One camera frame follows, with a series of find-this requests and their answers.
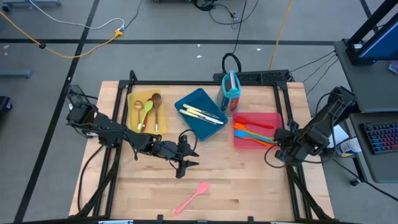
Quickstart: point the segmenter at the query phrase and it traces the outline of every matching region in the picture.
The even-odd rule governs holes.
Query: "wooden table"
[[[118,82],[103,82],[97,106],[99,110],[112,116]],[[310,120],[307,99],[302,83],[288,83],[289,96],[294,120],[304,126]],[[218,86],[159,86],[134,85],[133,92],[159,89],[167,115],[168,134],[163,140],[177,141],[179,133],[188,129],[174,108],[174,103],[197,88],[203,88],[211,98],[215,98]],[[272,87],[242,86],[239,111],[276,112]],[[287,115],[283,93],[280,92],[285,122]],[[119,109],[121,120],[122,108]],[[285,169],[274,169],[264,162],[264,150],[235,149],[233,147],[233,125],[229,122],[221,131],[204,142],[199,142],[197,153],[192,161],[199,166],[189,167],[182,179],[175,178],[175,170],[167,161],[155,157],[139,155],[135,161],[132,149],[123,144],[114,193],[112,219],[155,220],[163,214],[165,220],[247,220],[255,221],[294,221],[292,202]],[[193,144],[194,137],[188,134]],[[96,138],[89,139],[86,145],[82,166],[99,147]],[[267,158],[273,164],[281,164],[273,153]],[[98,186],[103,163],[104,150],[88,165],[83,179],[82,204],[87,202]],[[319,161],[318,157],[308,157]],[[333,216],[323,167],[320,164],[303,165],[307,189],[324,209]],[[210,189],[197,197],[179,216],[173,210],[191,196],[200,182],[208,181]],[[302,197],[297,190],[301,217],[305,217]],[[77,213],[77,187],[70,214]],[[105,200],[101,206],[104,213]]]

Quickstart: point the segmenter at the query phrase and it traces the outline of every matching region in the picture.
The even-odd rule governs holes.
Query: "spoon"
[[[134,109],[136,109],[138,111],[138,128],[140,126],[140,116],[139,116],[139,112],[142,110],[142,108],[144,107],[144,105],[142,104],[141,101],[137,100],[136,102],[134,102]]]
[[[155,131],[159,130],[159,125],[157,123],[157,109],[159,109],[160,104],[162,103],[162,97],[158,93],[154,93],[152,95],[152,101],[154,102],[155,108]]]
[[[154,102],[152,102],[151,100],[149,100],[149,101],[147,101],[145,103],[145,106],[144,106],[144,117],[141,119],[141,123],[139,124],[137,133],[141,133],[142,124],[144,124],[145,117],[147,116],[147,113],[150,111],[150,109],[152,109],[153,106],[154,106]]]
[[[182,210],[184,210],[184,208],[193,201],[193,199],[195,199],[196,196],[200,195],[200,194],[204,194],[207,189],[209,189],[209,183],[208,182],[202,182],[201,184],[199,184],[199,186],[197,187],[197,191],[184,203],[181,205],[180,208],[178,208],[175,212],[174,215],[178,215],[179,213],[182,212]]]

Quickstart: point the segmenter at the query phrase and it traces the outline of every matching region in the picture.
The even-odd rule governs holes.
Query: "knife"
[[[195,111],[195,110],[193,110],[193,109],[187,109],[187,111],[188,111],[189,113],[193,113],[193,114],[195,114],[195,115],[202,116],[202,117],[206,118],[207,120],[212,121],[212,122],[214,122],[214,123],[217,123],[217,124],[224,124],[224,122],[222,122],[222,121],[219,121],[219,120],[217,120],[217,119],[214,119],[214,118],[211,118],[211,117],[206,116],[206,115],[204,115],[204,114],[201,114],[201,113],[199,113],[199,112],[197,112],[197,111]]]
[[[204,118],[204,117],[195,115],[195,114],[193,114],[193,113],[189,113],[188,111],[185,111],[185,110],[183,110],[183,109],[180,109],[179,112],[180,112],[181,114],[185,114],[185,115],[188,115],[188,116],[191,116],[191,117],[194,117],[194,118],[198,118],[198,119],[200,119],[200,120],[202,120],[202,121],[209,122],[210,124],[217,124],[216,122],[209,121],[209,120],[207,120],[207,119]]]
[[[193,106],[186,105],[186,104],[183,104],[182,106],[185,107],[186,109],[191,109],[191,110],[194,110],[194,111],[197,111],[197,112],[201,112],[201,113],[203,113],[203,114],[205,114],[207,116],[211,116],[213,118],[219,119],[218,116],[216,116],[216,115],[214,115],[212,113],[209,113],[207,111],[199,110],[198,108],[194,108]]]

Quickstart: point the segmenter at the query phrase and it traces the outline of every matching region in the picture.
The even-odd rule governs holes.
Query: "pink spatula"
[[[174,212],[174,215],[178,215],[179,213],[182,212],[182,210],[184,210],[184,208],[191,203],[191,201],[193,201],[193,199],[195,199],[196,196],[200,195],[200,194],[204,194],[207,189],[209,189],[209,183],[208,182],[202,182],[201,184],[199,184],[199,186],[197,187],[197,191],[184,203],[181,205],[181,207],[179,209],[177,209]]]

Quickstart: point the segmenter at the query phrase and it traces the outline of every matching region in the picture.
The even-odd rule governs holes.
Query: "gray floor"
[[[44,9],[58,19],[85,23],[93,2],[64,0],[62,7]],[[240,17],[242,0],[221,2]],[[366,2],[373,12],[382,0]],[[255,0],[248,1],[246,12],[254,3]],[[138,4],[139,1],[131,0],[100,0],[93,26],[115,16],[128,21]],[[243,24],[240,39],[276,40],[288,4],[289,0],[260,1],[256,11]],[[79,39],[83,31],[81,27],[54,23],[35,9],[13,9],[9,16],[36,38]],[[230,20],[222,8],[214,11],[214,16],[226,22]],[[282,40],[340,40],[350,37],[365,20],[359,0],[295,1]],[[115,22],[104,29],[91,30],[88,39],[108,39],[118,26]],[[177,0],[164,0],[162,4],[144,0],[139,16],[125,31],[123,39],[232,40],[236,34],[230,26],[215,24],[207,12],[192,5]],[[8,38],[23,39],[24,36],[1,18],[0,39]],[[49,45],[68,55],[73,55],[77,47],[77,44]],[[83,51],[94,46],[85,44]],[[134,69],[140,80],[211,80],[213,73],[221,72],[222,56],[233,47],[228,44],[107,45],[80,59],[72,82],[79,84],[87,94],[97,95],[102,81],[127,79],[130,69]],[[236,55],[244,71],[267,70],[273,49],[273,45],[239,45]],[[281,45],[273,68],[294,69],[332,50],[332,46]],[[304,80],[324,61],[294,72],[296,81]],[[32,70],[30,79],[0,79],[0,95],[10,96],[14,105],[0,129],[0,223],[14,220],[70,65],[71,60],[55,57],[34,44],[0,44],[0,68]],[[227,61],[226,67],[235,69],[231,61]],[[305,82],[307,91],[325,70],[326,66]],[[311,113],[319,97],[339,85],[348,88],[342,68],[336,63],[309,94]],[[66,114],[64,106],[24,221],[68,215],[85,139],[65,126]],[[351,160],[341,159],[341,162],[354,169]],[[336,218],[359,223],[397,223],[396,202],[367,185],[350,186],[348,181],[352,177],[333,162],[325,164],[324,168]],[[397,184],[377,186],[398,196]]]

